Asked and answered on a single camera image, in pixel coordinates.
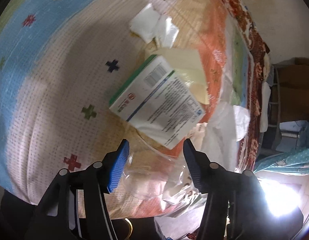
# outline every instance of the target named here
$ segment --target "yellow wire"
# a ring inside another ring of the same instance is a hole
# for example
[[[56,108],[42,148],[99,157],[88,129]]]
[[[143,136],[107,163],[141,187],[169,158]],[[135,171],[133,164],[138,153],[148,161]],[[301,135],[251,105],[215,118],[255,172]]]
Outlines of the yellow wire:
[[[130,226],[130,232],[129,232],[129,234],[128,234],[128,236],[127,236],[127,238],[126,238],[125,240],[129,240],[129,237],[130,237],[131,234],[132,234],[132,224],[131,224],[131,222],[130,222],[129,219],[125,218],[125,220],[127,221],[127,223],[128,223],[129,226]]]

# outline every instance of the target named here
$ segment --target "screw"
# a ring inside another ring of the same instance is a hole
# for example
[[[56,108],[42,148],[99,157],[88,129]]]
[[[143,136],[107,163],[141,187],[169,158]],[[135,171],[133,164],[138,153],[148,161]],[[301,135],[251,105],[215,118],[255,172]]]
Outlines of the screw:
[[[96,169],[102,167],[102,162],[95,162],[95,163],[93,163],[93,167],[96,168]]]
[[[250,170],[245,170],[245,171],[244,171],[244,175],[246,175],[247,177],[254,176],[253,172],[250,171]]]
[[[219,164],[218,164],[218,163],[210,163],[209,166],[210,166],[210,168],[212,168],[212,169],[217,169],[217,168],[219,168]]]
[[[64,176],[64,175],[66,175],[67,173],[68,173],[68,170],[67,170],[67,169],[62,169],[62,170],[59,171],[59,174],[60,174],[61,176]]]

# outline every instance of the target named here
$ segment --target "blue cross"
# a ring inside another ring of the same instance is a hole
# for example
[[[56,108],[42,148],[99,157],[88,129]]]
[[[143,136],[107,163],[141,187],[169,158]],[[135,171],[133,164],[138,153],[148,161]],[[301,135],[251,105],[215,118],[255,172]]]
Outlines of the blue cross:
[[[116,60],[116,59],[114,59],[112,62],[107,61],[106,65],[109,67],[109,68],[108,68],[108,71],[109,71],[110,73],[112,73],[113,70],[118,71],[118,70],[119,70],[119,67],[117,66],[117,64],[118,64],[118,60]]]

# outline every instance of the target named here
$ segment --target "teal cloth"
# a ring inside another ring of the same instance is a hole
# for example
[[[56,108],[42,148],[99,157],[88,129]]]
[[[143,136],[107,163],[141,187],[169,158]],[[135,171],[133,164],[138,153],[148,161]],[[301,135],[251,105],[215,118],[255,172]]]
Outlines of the teal cloth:
[[[254,172],[262,170],[295,173],[296,175],[309,174],[309,123],[300,132],[298,148],[256,162]]]

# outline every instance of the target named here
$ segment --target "barcode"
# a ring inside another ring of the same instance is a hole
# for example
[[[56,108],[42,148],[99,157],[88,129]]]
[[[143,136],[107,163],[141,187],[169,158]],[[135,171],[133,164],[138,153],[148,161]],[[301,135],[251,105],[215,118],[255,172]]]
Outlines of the barcode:
[[[144,81],[152,88],[165,74],[167,74],[167,71],[161,64],[159,64],[153,71],[150,72]]]

